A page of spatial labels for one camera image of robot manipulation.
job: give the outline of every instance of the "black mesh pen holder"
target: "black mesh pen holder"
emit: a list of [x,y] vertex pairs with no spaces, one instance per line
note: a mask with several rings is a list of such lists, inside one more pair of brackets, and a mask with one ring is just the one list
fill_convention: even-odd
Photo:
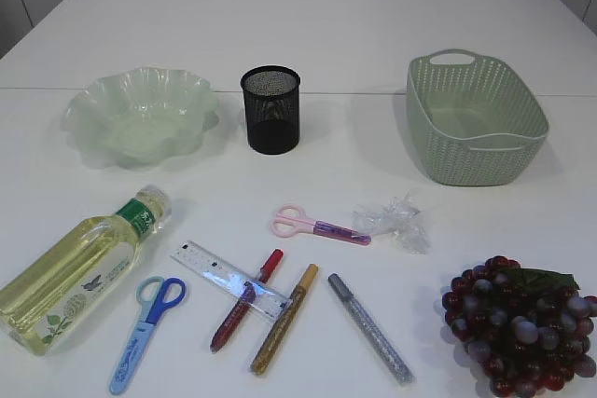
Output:
[[249,144],[261,154],[283,154],[299,143],[296,72],[278,65],[257,67],[241,79]]

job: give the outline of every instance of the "plastic basket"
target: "plastic basket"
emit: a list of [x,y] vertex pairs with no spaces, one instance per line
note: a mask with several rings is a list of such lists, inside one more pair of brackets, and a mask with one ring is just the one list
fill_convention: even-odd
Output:
[[[432,62],[448,54],[467,55],[473,61]],[[407,113],[425,171],[445,185],[512,182],[529,165],[549,130],[533,93],[506,63],[461,49],[410,63]]]

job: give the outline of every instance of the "blue scissors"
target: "blue scissors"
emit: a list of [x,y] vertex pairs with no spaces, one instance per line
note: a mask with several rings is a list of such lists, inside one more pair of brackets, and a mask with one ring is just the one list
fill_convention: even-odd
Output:
[[[144,300],[143,291],[151,283],[159,283],[158,291],[149,300]],[[174,300],[164,302],[168,289],[173,284],[180,286],[180,294]],[[168,280],[164,280],[162,277],[150,277],[139,285],[137,288],[137,302],[141,304],[141,314],[110,383],[110,392],[112,394],[120,395],[126,391],[161,315],[167,309],[178,305],[185,297],[186,292],[187,286],[185,283],[175,277]]]

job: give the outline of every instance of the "bottle label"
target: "bottle label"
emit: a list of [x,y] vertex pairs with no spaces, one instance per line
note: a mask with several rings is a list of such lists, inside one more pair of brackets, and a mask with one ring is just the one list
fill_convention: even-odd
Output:
[[124,207],[116,212],[118,216],[126,219],[139,237],[142,237],[153,227],[156,218],[153,213],[145,206],[143,202],[137,199],[131,199]]
[[44,319],[35,326],[44,344],[50,345],[61,335],[131,264],[133,247],[121,242],[86,275],[79,285],[66,293]]

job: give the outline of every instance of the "yellow oil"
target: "yellow oil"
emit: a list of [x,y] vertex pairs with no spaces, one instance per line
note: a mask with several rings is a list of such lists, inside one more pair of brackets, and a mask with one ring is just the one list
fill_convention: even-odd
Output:
[[[159,221],[167,213],[168,206],[160,199],[142,195],[143,191],[137,198]],[[134,250],[132,261],[136,260],[142,236],[119,215],[94,217],[81,222],[0,290],[0,325],[34,354],[44,354],[52,344],[42,340],[36,330],[38,323],[44,321],[49,311],[74,288],[80,287],[81,280],[93,272],[117,245],[130,244]],[[77,315],[76,321],[79,322],[84,315],[85,312]]]

